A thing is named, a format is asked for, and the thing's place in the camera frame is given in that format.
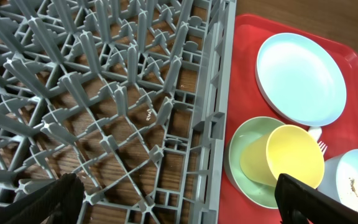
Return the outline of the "green plastic saucer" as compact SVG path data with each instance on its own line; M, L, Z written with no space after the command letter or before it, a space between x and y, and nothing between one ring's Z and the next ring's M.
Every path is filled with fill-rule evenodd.
M224 170L230 183L250 201L267 209L278 208L275 188L246 177L241 170L240 158L251 143L282 125L282 121L267 116L248 119L236 129L224 150Z

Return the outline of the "light blue plastic bowl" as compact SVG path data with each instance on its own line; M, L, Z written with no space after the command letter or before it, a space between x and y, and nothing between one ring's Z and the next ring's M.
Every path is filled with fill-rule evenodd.
M317 190L353 210L350 178L358 179L358 149L326 160L324 177Z

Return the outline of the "yellow plastic cup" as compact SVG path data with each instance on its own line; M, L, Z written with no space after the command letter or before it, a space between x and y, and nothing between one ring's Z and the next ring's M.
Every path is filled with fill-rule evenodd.
M254 182L275 187L288 174L317 188L324 176L324 157L318 143L304 129L282 125L251 143L240 158L241 170Z

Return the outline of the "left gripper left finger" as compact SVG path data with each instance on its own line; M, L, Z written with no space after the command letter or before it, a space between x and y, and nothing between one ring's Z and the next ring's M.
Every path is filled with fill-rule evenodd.
M85 186L76 174L60 179L0 210L0 224L74 224L77 222Z

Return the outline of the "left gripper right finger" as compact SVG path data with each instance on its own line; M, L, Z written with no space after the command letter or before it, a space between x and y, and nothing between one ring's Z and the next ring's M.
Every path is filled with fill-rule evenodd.
M288 174L278 176L275 200L282 224L358 224L358 212Z

